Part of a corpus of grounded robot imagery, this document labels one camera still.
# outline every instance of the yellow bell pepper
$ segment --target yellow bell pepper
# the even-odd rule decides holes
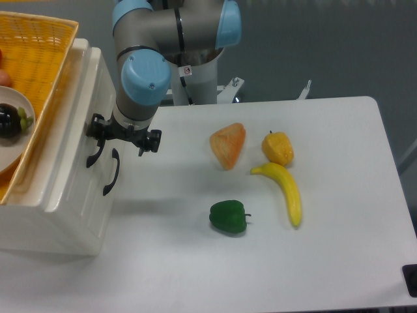
[[[270,132],[262,141],[262,151],[269,161],[286,166],[294,158],[294,151],[289,138],[284,132]]]

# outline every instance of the yellow banana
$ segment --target yellow banana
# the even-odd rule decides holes
[[[291,224],[297,228],[302,218],[301,199],[297,184],[290,172],[279,164],[269,162],[252,168],[250,173],[264,175],[275,180],[280,185],[287,200],[289,219]]]

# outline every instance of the gray wall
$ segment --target gray wall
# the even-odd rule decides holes
[[[367,95],[379,103],[394,158],[417,138],[416,0],[237,0],[243,37],[219,62],[219,83],[246,80],[246,102]],[[118,84],[111,36],[113,0],[0,3],[0,10],[77,20],[79,38],[102,49]],[[417,207],[415,173],[403,179]]]

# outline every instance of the wicker basket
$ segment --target wicker basket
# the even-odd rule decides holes
[[[77,31],[78,22],[0,11],[0,68],[10,74],[12,88],[29,99],[36,116],[20,161],[0,175],[0,204],[6,204],[24,174],[40,131],[48,126],[46,116]]]

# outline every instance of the white cabinet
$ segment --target white cabinet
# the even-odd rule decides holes
[[[0,207],[0,248],[98,254],[115,190],[112,182],[124,142],[107,141],[95,164],[87,157],[98,150],[85,135],[93,113],[110,118],[115,88],[98,48],[76,39],[54,98],[48,133],[40,140],[25,177],[7,205]]]

